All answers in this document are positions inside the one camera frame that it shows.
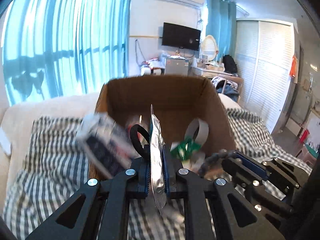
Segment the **wooden chair with clothes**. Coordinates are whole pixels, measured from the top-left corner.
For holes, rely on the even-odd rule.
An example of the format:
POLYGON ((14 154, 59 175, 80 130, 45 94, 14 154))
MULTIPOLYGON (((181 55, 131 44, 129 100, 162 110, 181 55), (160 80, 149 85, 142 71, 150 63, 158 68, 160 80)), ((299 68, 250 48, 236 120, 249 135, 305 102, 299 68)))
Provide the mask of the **wooden chair with clothes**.
POLYGON ((232 99, 234 102, 239 101, 243 85, 243 79, 238 77, 234 77, 232 79, 231 76, 216 76, 212 78, 211 83, 218 94, 224 94, 225 96, 232 99))

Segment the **silver mini fridge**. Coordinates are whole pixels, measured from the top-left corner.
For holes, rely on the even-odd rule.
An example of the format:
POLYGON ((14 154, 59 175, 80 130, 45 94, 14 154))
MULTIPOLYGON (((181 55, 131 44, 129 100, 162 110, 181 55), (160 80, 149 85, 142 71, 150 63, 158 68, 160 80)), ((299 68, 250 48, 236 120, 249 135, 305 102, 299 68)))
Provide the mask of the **silver mini fridge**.
POLYGON ((167 57, 164 59, 164 74, 165 75, 188 75, 188 63, 185 59, 174 59, 167 57))

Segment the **blue curtain right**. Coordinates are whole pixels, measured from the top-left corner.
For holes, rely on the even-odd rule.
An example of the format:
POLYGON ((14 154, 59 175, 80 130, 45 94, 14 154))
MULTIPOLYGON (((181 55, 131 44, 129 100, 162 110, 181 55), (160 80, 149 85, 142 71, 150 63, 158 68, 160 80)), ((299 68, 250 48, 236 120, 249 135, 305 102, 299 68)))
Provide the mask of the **blue curtain right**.
POLYGON ((234 57, 236 46, 236 3, 230 0, 207 0, 208 23, 206 35, 216 40, 216 61, 225 55, 234 57))

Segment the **white paper slip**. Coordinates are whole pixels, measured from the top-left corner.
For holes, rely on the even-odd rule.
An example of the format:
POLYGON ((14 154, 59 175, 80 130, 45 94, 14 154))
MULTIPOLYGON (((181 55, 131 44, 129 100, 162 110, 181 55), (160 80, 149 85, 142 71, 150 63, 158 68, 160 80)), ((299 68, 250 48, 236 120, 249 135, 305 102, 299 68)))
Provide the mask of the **white paper slip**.
POLYGON ((2 128, 0 128, 0 145, 3 152, 7 156, 11 156, 11 142, 2 128))

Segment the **white louvered wardrobe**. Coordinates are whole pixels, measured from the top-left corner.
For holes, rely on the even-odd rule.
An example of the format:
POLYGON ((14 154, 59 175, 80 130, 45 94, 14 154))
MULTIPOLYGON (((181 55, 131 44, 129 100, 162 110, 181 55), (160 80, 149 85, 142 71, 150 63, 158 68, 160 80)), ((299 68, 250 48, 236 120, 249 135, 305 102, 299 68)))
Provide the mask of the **white louvered wardrobe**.
POLYGON ((291 84, 295 28, 290 22, 239 20, 235 48, 238 74, 243 79, 240 106, 260 116, 275 130, 291 84))

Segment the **checkered bed cloth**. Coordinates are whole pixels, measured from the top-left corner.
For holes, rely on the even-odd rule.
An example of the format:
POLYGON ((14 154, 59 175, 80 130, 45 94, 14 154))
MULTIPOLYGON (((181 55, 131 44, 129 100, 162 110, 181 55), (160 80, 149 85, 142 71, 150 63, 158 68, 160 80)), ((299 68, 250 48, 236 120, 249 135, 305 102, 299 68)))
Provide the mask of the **checkered bed cloth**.
MULTIPOLYGON (((236 149, 257 162, 279 158, 311 173, 302 160, 276 145, 263 120, 240 108, 226 109, 236 149)), ((88 159, 76 143, 80 118, 43 116, 34 121, 29 152, 9 187, 2 218, 17 239, 25 239, 88 179, 88 159)), ((151 213, 143 200, 129 211, 129 239, 184 239, 180 200, 168 202, 171 216, 151 213)))

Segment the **white vanity desk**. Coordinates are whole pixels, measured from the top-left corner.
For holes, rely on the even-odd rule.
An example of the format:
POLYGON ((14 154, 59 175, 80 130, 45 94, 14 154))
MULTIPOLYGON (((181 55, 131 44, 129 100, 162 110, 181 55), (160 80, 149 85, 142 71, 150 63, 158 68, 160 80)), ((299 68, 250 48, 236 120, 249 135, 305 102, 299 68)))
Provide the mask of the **white vanity desk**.
POLYGON ((211 69, 205 69, 200 67, 189 67, 188 70, 188 76, 200 76, 200 77, 206 77, 209 79, 212 79, 216 76, 224 77, 225 79, 233 80, 235 78, 238 78, 238 76, 217 71, 217 70, 211 70, 211 69))

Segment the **grey tape roll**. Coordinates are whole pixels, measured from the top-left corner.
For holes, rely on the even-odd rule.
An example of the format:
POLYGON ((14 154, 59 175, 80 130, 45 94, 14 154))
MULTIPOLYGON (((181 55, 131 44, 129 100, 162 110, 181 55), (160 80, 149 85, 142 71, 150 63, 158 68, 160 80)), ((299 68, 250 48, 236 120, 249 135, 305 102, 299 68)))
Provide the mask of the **grey tape roll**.
POLYGON ((199 119, 195 118, 187 127, 184 138, 192 139, 195 143, 203 146, 208 139, 209 125, 199 119))

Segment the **blue window curtain left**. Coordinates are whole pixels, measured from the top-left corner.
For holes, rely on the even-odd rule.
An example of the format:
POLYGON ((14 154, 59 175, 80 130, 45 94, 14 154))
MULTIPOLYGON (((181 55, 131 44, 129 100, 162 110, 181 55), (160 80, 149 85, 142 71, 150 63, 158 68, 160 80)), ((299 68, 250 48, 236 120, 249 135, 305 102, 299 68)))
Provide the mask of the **blue window curtain left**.
POLYGON ((13 0, 2 37, 10 105, 99 91, 128 74, 131 0, 13 0))

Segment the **green crinkled wrapper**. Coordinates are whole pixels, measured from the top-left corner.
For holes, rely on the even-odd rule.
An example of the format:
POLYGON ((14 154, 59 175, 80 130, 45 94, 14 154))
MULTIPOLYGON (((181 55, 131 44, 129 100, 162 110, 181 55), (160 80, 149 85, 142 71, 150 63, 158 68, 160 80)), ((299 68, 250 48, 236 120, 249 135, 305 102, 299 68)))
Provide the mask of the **green crinkled wrapper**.
POLYGON ((194 152, 198 152, 201 145, 194 139, 187 137, 181 142, 173 142, 171 144, 170 153, 173 158, 181 161, 190 159, 194 152))

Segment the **brown cardboard box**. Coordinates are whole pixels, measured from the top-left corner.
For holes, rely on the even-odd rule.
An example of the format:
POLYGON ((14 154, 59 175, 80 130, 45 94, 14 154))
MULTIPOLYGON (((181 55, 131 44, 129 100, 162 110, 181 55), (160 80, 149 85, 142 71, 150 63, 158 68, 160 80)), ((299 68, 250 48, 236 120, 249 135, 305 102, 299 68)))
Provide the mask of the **brown cardboard box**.
POLYGON ((113 79, 103 85, 95 111, 108 113, 122 127, 134 116, 149 121, 154 113, 168 145, 182 141, 188 125, 199 118, 209 126, 208 139, 201 148, 206 155, 236 149, 225 108, 214 86, 204 77, 146 75, 113 79))

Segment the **orange hanging garment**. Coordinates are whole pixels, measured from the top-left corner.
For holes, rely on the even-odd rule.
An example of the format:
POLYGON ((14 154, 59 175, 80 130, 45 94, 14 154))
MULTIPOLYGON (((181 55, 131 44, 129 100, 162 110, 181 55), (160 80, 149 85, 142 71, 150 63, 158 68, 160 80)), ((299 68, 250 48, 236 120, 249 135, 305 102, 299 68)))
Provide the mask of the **orange hanging garment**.
POLYGON ((298 59, 295 55, 292 57, 292 64, 289 75, 295 78, 298 75, 298 59))

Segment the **silver foil pouch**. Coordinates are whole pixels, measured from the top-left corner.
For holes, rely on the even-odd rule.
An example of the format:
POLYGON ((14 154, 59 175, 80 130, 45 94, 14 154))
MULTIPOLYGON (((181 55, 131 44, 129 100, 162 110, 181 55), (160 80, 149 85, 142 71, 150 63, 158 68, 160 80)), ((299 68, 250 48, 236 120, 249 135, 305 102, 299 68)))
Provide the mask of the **silver foil pouch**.
POLYGON ((165 179, 163 174, 163 146, 162 130, 159 119, 153 111, 151 105, 151 122, 150 122, 150 164, 151 164, 151 188, 155 206, 159 213, 162 213, 167 201, 165 192, 165 179))

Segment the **oval white vanity mirror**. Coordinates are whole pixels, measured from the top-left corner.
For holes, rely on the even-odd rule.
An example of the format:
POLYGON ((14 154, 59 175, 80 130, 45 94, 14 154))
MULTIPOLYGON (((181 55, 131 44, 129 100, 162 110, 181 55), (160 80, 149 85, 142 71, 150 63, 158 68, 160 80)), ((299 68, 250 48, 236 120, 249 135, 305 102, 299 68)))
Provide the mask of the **oval white vanity mirror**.
POLYGON ((219 52, 215 38, 207 35, 201 43, 201 56, 208 61, 213 61, 219 52))

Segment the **black wall television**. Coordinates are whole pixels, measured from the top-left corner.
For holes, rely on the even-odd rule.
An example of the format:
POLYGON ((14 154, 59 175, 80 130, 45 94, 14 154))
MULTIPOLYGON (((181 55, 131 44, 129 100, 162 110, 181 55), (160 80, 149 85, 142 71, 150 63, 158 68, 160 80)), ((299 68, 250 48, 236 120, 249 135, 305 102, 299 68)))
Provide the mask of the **black wall television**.
POLYGON ((162 45, 199 51, 201 31, 183 25, 164 22, 162 45))

